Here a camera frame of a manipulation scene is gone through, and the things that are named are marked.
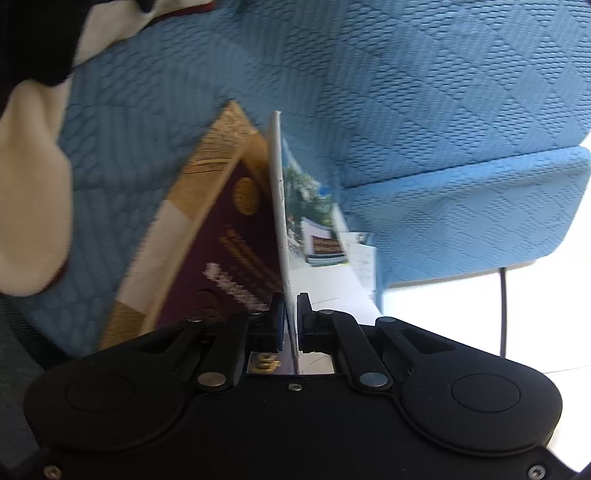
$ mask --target quilted pattern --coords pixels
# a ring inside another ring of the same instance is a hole
[[[343,208],[379,232],[383,286],[485,271],[560,244],[590,160],[572,147],[448,168],[348,189]]]
[[[157,205],[228,99],[259,127],[282,110],[294,155],[354,209],[367,201],[353,198],[366,191],[354,187],[572,147],[591,125],[590,20],[584,0],[226,0],[150,27],[75,72],[60,139],[74,171],[68,270],[49,291],[14,302],[66,352],[93,351]],[[580,193],[582,183],[552,183],[553,198],[574,185]],[[458,213],[471,200],[462,191]],[[511,199],[499,187],[489,203],[501,193]],[[566,197],[572,213],[576,195]],[[404,237],[389,237],[396,210],[389,217],[376,208],[358,211],[383,251],[408,251]],[[485,251],[507,264],[542,254],[569,220],[532,217],[524,231],[540,237],[537,250],[507,237]],[[474,250],[452,259],[444,247],[440,263],[479,265],[479,221],[455,219]],[[388,276],[395,265],[385,261]],[[408,268],[444,270],[418,257]]]

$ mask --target maroon book cover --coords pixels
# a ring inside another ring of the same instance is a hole
[[[277,291],[282,281],[272,200],[239,161],[206,214],[156,325],[266,310]]]

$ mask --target gold logo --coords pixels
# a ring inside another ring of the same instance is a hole
[[[261,197],[255,181],[250,177],[242,177],[234,185],[232,192],[234,207],[243,215],[256,213],[261,204]]]
[[[250,365],[248,372],[252,374],[272,374],[281,366],[275,353],[259,353],[256,356],[256,363]]]

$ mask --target metal rivet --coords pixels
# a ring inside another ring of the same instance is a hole
[[[205,372],[197,377],[197,382],[204,387],[221,387],[226,383],[226,376],[220,372]]]
[[[379,372],[367,372],[359,377],[359,381],[366,387],[378,388],[388,383],[388,377]]]
[[[43,475],[48,480],[60,480],[61,470],[55,465],[46,465],[43,467]]]
[[[546,476],[546,468],[544,465],[534,465],[527,472],[527,477],[530,480],[542,480]]]

